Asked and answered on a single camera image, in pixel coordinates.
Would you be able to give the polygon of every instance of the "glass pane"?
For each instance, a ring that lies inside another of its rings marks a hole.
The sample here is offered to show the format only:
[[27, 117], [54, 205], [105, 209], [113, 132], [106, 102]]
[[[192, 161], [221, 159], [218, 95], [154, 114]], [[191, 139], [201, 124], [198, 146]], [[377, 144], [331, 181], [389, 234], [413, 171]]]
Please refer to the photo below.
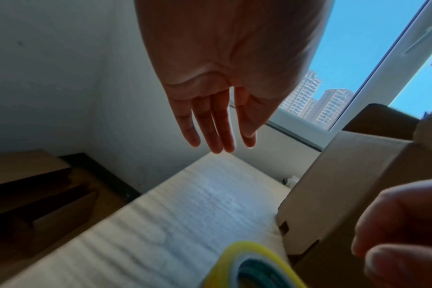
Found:
[[432, 111], [432, 55], [390, 107], [419, 119]]
[[280, 109], [329, 130], [426, 0], [336, 0], [310, 70]]

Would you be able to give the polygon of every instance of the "yellow tape roll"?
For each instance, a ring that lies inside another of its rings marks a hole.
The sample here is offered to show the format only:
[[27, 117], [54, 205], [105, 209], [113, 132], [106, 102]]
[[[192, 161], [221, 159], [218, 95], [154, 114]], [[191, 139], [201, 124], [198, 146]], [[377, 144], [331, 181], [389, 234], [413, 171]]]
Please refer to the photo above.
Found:
[[227, 247], [201, 288], [238, 288], [241, 277], [253, 287], [306, 288], [286, 262], [262, 245], [248, 241]]

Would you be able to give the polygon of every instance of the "window frame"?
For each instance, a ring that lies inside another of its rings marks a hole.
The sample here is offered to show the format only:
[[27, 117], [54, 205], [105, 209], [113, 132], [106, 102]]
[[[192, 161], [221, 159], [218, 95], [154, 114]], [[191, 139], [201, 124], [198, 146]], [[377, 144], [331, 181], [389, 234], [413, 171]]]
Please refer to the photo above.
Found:
[[324, 148], [351, 119], [371, 103], [389, 105], [420, 71], [432, 54], [432, 0], [426, 1], [386, 55], [355, 93], [329, 131], [283, 109], [270, 118], [282, 128], [317, 149]]

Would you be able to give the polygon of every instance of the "white wall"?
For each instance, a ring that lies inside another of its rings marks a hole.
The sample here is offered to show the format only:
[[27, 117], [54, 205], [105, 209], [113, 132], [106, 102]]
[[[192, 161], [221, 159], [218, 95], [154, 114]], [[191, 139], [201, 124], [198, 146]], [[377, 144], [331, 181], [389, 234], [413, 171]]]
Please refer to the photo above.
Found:
[[[92, 123], [93, 159], [143, 193], [209, 152], [184, 138], [153, 71], [132, 1], [116, 4], [106, 66]], [[269, 128], [259, 130], [255, 148], [243, 146], [237, 124], [235, 155], [281, 180], [301, 176], [318, 156], [311, 148]]]
[[0, 152], [82, 152], [113, 0], [0, 0]]

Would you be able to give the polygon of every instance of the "window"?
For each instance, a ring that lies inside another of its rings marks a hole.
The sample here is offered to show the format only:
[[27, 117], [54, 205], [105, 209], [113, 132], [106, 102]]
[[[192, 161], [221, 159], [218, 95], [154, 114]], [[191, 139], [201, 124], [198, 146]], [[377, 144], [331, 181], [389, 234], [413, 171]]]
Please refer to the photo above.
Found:
[[431, 63], [432, 0], [337, 0], [284, 101], [300, 106], [281, 105], [270, 121], [323, 148], [370, 103], [421, 118], [432, 109]]

